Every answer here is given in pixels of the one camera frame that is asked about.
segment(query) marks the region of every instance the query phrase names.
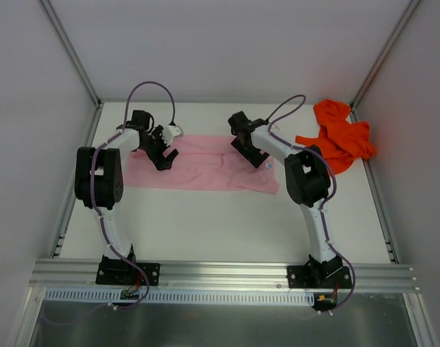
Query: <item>metal bracket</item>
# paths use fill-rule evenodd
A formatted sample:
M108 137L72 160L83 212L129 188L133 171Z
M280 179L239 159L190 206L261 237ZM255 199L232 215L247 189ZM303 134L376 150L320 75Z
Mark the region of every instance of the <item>metal bracket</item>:
M137 262L138 267L145 272L148 276L149 286L154 287L159 285L159 275L161 273L161 264L157 262ZM116 284L131 286L135 281L133 278L129 279L128 282L123 283L121 280L116 283L116 279L114 276L106 272L106 269L103 267L103 263L101 262L98 266L98 272L96 274L96 284L113 286ZM141 285L146 286L146 281L143 278L141 280Z
M350 270L348 267L344 266L319 284L317 284L315 278L312 277L310 266L291 265L287 267L287 282L291 289L334 289L336 281L340 289L352 288Z

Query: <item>white table surface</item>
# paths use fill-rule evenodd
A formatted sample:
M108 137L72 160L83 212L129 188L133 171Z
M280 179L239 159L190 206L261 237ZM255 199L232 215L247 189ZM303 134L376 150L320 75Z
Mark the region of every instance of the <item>white table surface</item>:
M93 144L122 123L124 103L105 103ZM185 134L229 134L227 119L244 111L266 118L275 105L178 103L176 122ZM283 113L293 106L283 108ZM169 103L132 103L167 124ZM277 124L282 134L318 135L313 107L303 106ZM195 192L126 186L122 211L139 260L304 262L309 242L303 214L289 198L284 167L276 165L277 195L260 192ZM354 263L389 263L384 237L361 160L337 175L329 222L339 251ZM101 258L103 243L95 219L76 201L60 257Z

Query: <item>pink cloth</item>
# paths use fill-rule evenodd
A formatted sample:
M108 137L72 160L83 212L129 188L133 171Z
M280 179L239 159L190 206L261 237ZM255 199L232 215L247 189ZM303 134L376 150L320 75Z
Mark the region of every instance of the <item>pink cloth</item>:
M234 191L255 190L276 194L274 161L268 157L254 168L231 145L230 136L185 135L169 151L178 149L172 169L157 171L142 150L132 152L124 182L134 187Z

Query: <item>aluminum frame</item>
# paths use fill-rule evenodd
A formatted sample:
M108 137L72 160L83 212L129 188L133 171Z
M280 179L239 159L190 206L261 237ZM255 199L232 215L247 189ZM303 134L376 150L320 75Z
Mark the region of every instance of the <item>aluminum frame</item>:
M51 27L53 28L54 32L56 33L59 42L62 44L62 47L64 48L64 51L66 52L66 55L69 57L69 60L72 63L72 66L74 67L75 71L78 74L78 77L80 78L80 81L83 84L83 87L86 89L88 95L90 96L92 102L95 104L95 107L98 108L101 104L101 101L96 94L95 88L93 84L90 81L90 78L88 77L87 72L85 71L85 68L82 65L82 62L80 61L77 52L75 51L74 46L70 42L69 36L66 33L66 30L62 26L61 20L58 17L58 14L56 13L56 10L54 9L53 5L51 4L50 0L38 0L40 3L42 9L45 12L45 15L47 16L49 22L51 23Z
M422 3L423 0L410 0L408 5L405 7L394 29L391 31L391 34L387 38L386 43L382 47L381 52L376 57L376 60L374 61L368 75L360 86L360 89L357 91L357 94L355 95L353 101L350 103L352 107L357 107L360 104L363 96L378 75L379 71L384 65L384 62L389 57L389 54L392 52L392 49L395 47L395 44L397 43L399 37L404 32L408 23L410 23L411 19L413 18L414 14L417 12L419 6Z
M98 128L102 110L103 104L97 107L96 110L93 112L85 138L82 141L82 146L90 146L93 143L93 138L95 137L95 133ZM58 247L58 244L62 242L62 238L64 238L66 234L67 226L69 225L70 218L72 217L72 211L74 209L75 202L74 179L75 176L72 174L69 184L67 186L66 198L62 203L61 217L58 219L56 228L54 229L53 242L52 244L50 244L49 247L49 249L51 250L49 254L50 257L55 256L56 248Z
M360 121L357 109L352 107L352 112L350 113L350 120L355 123ZM392 225L390 223L388 215L385 213L385 203L382 197L381 190L379 189L378 180L374 174L369 160L363 160L363 166L365 166L366 177L368 178L368 185L370 186L371 195L373 196L374 206L376 208L376 213L378 214L379 224L381 225L382 234L387 244L390 244L390 249L387 252L392 254L393 261L397 264L401 263L400 255L398 254L398 246L395 241L394 235L392 233Z
M22 308L22 318L19 325L16 327L17 334L13 335L13 341L9 346L27 347L30 344L30 339L35 330L38 315L40 314L41 304L45 295L46 289L44 287L30 287L27 295L27 300Z
M95 284L100 260L40 259L32 287L105 288ZM289 291L287 263L160 262L159 288L183 290ZM354 265L358 293L419 293L408 265ZM321 289L292 289L321 292Z
M403 294L408 316L419 346L439 346L421 294Z

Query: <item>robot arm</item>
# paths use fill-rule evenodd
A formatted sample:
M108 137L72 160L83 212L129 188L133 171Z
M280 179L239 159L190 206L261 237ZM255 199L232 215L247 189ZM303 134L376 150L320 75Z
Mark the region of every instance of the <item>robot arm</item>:
M284 165L287 191L300 206L307 225L310 267L317 282L324 281L342 268L341 258L326 239L325 227L331 239L330 225L323 225L323 219L328 220L327 209L320 210L330 187L325 165L309 152L293 149L276 140L269 133L268 122L263 119L251 121L243 112L238 112L228 122L235 136L232 146L253 166L258 168L269 155ZM316 146L310 149L321 154Z
M152 116L145 111L133 111L132 120L127 122L125 129L122 130L122 126L117 128L116 133L98 153L94 190L99 211L93 209L90 199L90 171L95 148L81 147L77 151L75 196L90 208L98 227L103 231L103 261L120 261L117 252L135 262L118 204L124 189L122 168L127 167L130 152L137 149L146 151L154 166L160 171L170 169L178 155L177 150L171 151L167 156L164 156L164 152L175 137L182 136L182 130L175 125L159 125L150 129L151 119Z

